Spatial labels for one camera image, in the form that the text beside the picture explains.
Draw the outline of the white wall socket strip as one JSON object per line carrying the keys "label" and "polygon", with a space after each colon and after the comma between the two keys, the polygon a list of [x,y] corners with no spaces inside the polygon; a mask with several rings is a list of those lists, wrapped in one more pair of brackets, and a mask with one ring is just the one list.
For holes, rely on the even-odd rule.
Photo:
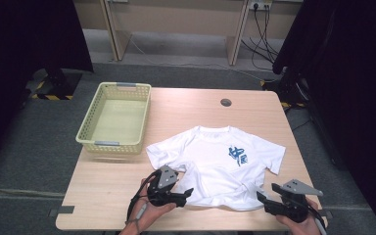
{"label": "white wall socket strip", "polygon": [[249,9],[254,11],[268,11],[271,8],[272,0],[250,0]]}

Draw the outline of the pale yellow plastic basket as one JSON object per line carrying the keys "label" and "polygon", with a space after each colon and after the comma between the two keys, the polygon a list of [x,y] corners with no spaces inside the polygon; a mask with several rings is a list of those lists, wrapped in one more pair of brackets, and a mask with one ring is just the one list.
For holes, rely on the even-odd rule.
{"label": "pale yellow plastic basket", "polygon": [[100,83],[75,140],[92,153],[139,154],[150,101],[150,84]]}

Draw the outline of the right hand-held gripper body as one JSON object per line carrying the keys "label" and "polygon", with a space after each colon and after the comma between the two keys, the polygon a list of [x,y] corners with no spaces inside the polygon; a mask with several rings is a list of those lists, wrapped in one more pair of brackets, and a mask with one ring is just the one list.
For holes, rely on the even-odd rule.
{"label": "right hand-held gripper body", "polygon": [[291,220],[301,223],[306,220],[310,206],[306,200],[307,195],[322,196],[323,192],[315,189],[298,179],[292,179],[282,186],[272,183],[272,190],[280,195],[283,212]]}

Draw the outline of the black curtain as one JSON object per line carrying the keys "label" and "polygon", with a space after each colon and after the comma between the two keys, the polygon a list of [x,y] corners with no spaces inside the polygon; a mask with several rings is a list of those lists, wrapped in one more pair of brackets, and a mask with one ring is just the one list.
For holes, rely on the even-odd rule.
{"label": "black curtain", "polygon": [[93,70],[73,0],[0,0],[0,140],[41,69]]}
{"label": "black curtain", "polygon": [[376,214],[376,0],[304,0],[273,70],[307,82],[334,154]]}

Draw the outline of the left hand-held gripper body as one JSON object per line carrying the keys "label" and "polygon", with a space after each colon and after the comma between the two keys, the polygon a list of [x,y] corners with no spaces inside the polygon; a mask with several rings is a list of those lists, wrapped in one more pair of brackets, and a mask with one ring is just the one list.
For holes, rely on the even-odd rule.
{"label": "left hand-held gripper body", "polygon": [[163,165],[153,173],[154,177],[149,182],[147,195],[149,202],[155,207],[166,204],[177,204],[177,197],[171,192],[177,182],[178,173],[168,165]]}

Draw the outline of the beige wooden desk frame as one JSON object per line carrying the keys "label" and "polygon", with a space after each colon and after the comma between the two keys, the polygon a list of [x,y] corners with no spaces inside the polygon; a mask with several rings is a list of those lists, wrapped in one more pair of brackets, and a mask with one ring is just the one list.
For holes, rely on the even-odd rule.
{"label": "beige wooden desk frame", "polygon": [[[225,38],[228,64],[236,64],[241,39],[256,36],[250,0],[72,0],[84,29],[108,33],[113,59],[123,59],[134,32],[203,34]],[[270,39],[284,39],[304,0],[272,0],[259,11]]]}

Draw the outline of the person's right hand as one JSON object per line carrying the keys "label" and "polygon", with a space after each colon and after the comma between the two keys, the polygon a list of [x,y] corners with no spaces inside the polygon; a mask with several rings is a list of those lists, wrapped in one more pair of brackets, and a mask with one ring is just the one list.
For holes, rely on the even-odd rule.
{"label": "person's right hand", "polygon": [[276,215],[276,220],[278,222],[286,225],[289,228],[291,235],[294,235],[293,232],[296,232],[296,231],[299,231],[299,230],[319,231],[320,232],[320,230],[317,226],[317,223],[315,221],[315,217],[312,213],[309,213],[307,215],[306,220],[304,220],[301,223],[297,223],[297,222],[291,220],[290,218],[288,218],[287,216],[284,216],[284,215]]}

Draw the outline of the white t-shirt blue print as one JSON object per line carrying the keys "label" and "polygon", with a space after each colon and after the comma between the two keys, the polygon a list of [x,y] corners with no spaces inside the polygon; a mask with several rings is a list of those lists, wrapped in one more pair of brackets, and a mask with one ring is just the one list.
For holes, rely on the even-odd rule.
{"label": "white t-shirt blue print", "polygon": [[189,206],[252,211],[262,207],[264,175],[279,172],[286,148],[232,126],[195,126],[146,152],[153,168],[184,174],[175,191],[192,191]]}

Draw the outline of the black stand base hazard tape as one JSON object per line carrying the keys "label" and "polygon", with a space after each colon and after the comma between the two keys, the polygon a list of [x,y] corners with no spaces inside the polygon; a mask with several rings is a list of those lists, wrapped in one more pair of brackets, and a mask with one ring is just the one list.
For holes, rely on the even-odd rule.
{"label": "black stand base hazard tape", "polygon": [[279,79],[266,79],[262,81],[260,85],[264,91],[276,93],[281,106],[285,109],[305,108],[307,105],[307,95],[299,85],[298,80],[288,69],[281,71],[281,77]]}
{"label": "black stand base hazard tape", "polygon": [[33,99],[71,100],[82,74],[62,69],[45,70],[46,75],[32,94]]}

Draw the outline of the person's left hand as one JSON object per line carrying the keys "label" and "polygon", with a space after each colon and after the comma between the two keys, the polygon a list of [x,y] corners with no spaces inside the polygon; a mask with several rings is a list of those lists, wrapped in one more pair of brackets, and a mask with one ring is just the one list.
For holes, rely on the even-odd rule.
{"label": "person's left hand", "polygon": [[176,208],[176,204],[170,203],[161,207],[153,206],[147,199],[147,185],[146,179],[141,180],[140,190],[138,191],[138,197],[135,201],[131,214],[125,223],[125,226],[136,226],[141,232],[147,230],[157,219],[171,212]]}

